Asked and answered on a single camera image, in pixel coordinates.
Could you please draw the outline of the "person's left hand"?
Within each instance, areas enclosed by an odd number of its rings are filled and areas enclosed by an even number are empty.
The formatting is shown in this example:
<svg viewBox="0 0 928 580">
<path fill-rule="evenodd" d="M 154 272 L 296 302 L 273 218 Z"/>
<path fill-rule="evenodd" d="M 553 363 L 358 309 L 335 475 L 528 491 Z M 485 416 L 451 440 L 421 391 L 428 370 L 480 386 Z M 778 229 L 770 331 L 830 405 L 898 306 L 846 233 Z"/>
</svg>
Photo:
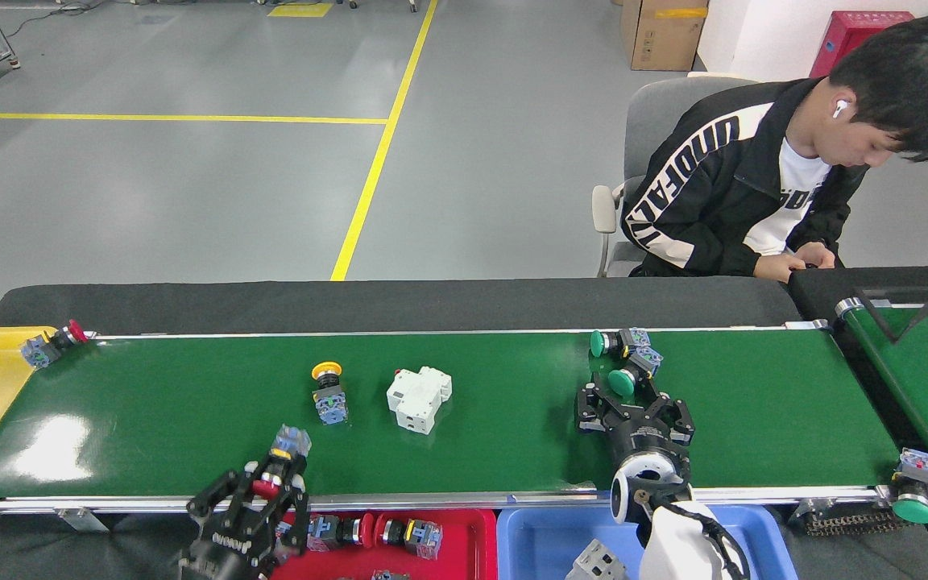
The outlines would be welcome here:
<svg viewBox="0 0 928 580">
<path fill-rule="evenodd" d="M 794 253 L 806 267 L 832 269 L 836 265 L 836 254 L 821 241 L 804 243 Z"/>
</svg>

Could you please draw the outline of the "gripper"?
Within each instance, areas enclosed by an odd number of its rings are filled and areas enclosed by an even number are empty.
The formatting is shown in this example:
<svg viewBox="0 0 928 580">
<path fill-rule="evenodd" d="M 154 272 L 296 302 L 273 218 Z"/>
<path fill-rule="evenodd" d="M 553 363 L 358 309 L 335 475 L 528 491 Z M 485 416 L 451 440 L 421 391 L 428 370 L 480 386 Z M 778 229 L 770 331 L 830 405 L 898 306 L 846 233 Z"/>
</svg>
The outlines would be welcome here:
<svg viewBox="0 0 928 580">
<path fill-rule="evenodd" d="M 660 391 L 652 377 L 640 379 L 644 411 L 632 414 L 597 372 L 577 392 L 579 432 L 609 432 L 609 449 L 615 466 L 636 453 L 659 453 L 675 466 L 689 462 L 689 444 L 695 425 L 686 403 Z"/>
<path fill-rule="evenodd" d="M 307 458 L 291 460 L 288 473 L 281 477 L 279 507 L 284 518 L 263 518 L 254 509 L 253 484 L 260 480 L 260 463 L 247 463 L 242 470 L 226 470 L 202 492 L 185 504 L 198 536 L 178 554 L 180 579 L 269 579 L 274 570 L 290 557 L 306 551 L 309 528 L 309 493 L 306 492 Z M 229 499 L 227 510 L 213 516 L 218 504 Z M 279 524 L 292 515 L 287 529 L 279 536 Z M 225 528 L 223 524 L 235 524 Z"/>
</svg>

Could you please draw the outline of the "person's right hand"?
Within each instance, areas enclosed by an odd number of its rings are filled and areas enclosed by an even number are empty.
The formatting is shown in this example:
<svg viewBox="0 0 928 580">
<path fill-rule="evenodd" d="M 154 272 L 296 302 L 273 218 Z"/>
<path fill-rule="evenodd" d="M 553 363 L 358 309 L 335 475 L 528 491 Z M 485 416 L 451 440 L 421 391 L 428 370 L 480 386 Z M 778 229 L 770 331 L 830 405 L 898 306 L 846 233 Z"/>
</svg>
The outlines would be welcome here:
<svg viewBox="0 0 928 580">
<path fill-rule="evenodd" d="M 762 255 L 752 269 L 755 278 L 763 280 L 777 280 L 787 284 L 793 271 L 807 269 L 806 261 L 795 254 L 780 253 L 775 255 Z"/>
</svg>

